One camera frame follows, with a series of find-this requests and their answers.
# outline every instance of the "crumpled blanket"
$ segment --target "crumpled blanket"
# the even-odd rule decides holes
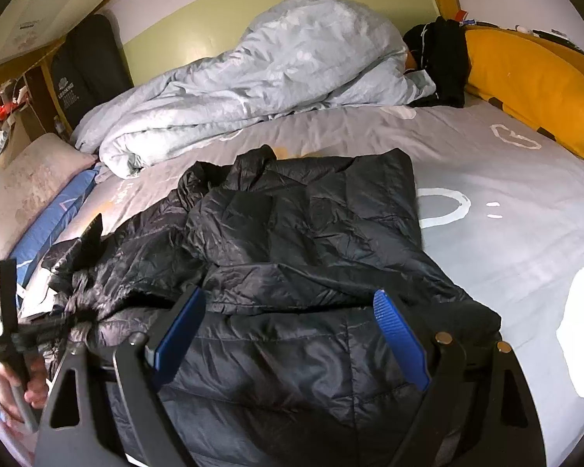
[[[224,167],[198,162],[178,189],[97,244],[67,279],[72,338],[114,346],[146,332],[191,284],[204,322],[159,392],[200,466],[387,465],[421,393],[374,320],[390,289],[431,328],[466,344],[499,338],[500,317],[422,250],[408,156],[277,160],[263,146]],[[77,262],[77,243],[63,243]],[[56,367],[59,356],[53,358]],[[118,390],[113,412],[139,457]]]
[[[95,107],[72,143],[99,148],[100,160],[127,179],[260,121],[341,105],[405,105],[434,93],[425,71],[404,74],[405,61],[399,31],[367,7],[285,0],[259,15],[235,49]]]

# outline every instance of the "sleeve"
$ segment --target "sleeve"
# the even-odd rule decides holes
[[[0,440],[22,467],[35,462],[37,434],[26,431],[23,423],[14,420],[0,405]]]

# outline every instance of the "gray handle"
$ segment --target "gray handle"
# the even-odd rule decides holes
[[[23,423],[29,433],[34,434],[39,430],[39,422],[41,421],[41,409],[34,409],[32,405],[24,400],[23,394],[25,392],[23,386],[13,386],[11,385],[11,391],[13,392],[13,398],[17,404],[17,410],[19,410],[22,416]]]

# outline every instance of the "gray bed sheet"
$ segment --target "gray bed sheet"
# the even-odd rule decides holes
[[[477,98],[464,109],[307,112],[204,142],[135,179],[107,179],[61,240],[78,236],[98,212],[104,232],[112,232],[168,194],[196,160],[232,163],[262,144],[280,159],[394,147],[409,154],[425,249],[502,316],[502,335],[515,348],[539,413],[548,465],[560,465],[584,433],[584,161]],[[24,314],[51,308],[46,282],[47,271],[37,269]]]

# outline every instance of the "bed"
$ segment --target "bed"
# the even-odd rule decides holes
[[[197,58],[229,47],[230,37],[237,39],[236,21],[246,22],[279,0],[246,0],[230,16],[225,1],[188,5],[128,43],[137,80],[185,63],[173,40],[144,60],[157,35],[174,30],[179,43],[194,38],[178,34],[178,19],[192,20],[199,30],[188,48]],[[398,8],[389,0],[360,1],[387,14]],[[437,2],[440,10],[450,8],[450,0]],[[204,8],[212,13],[203,16]],[[435,0],[416,8],[416,22],[437,14]],[[402,19],[398,13],[390,17]],[[216,22],[216,32],[210,22]],[[409,24],[400,22],[405,29]],[[425,250],[457,285],[502,316],[501,333],[515,348],[539,413],[548,465],[561,465],[584,435],[584,315],[575,314],[576,308],[584,311],[584,161],[479,98],[468,98],[464,109],[307,112],[210,139],[135,179],[111,177],[98,184],[59,240],[78,237],[98,213],[104,233],[113,232],[166,196],[195,161],[228,164],[263,144],[279,159],[359,156],[394,147],[411,157]],[[48,272],[37,268],[24,316],[52,309],[47,279]]]

